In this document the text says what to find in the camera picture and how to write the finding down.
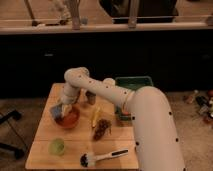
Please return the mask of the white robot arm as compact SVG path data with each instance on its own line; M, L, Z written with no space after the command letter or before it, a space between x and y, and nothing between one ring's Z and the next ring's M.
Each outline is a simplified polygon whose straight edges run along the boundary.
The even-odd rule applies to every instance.
M185 171L172 110L162 91L153 86L134 91L95 80L85 67L68 69L64 79L63 104L74 104L85 89L131 114L140 171Z

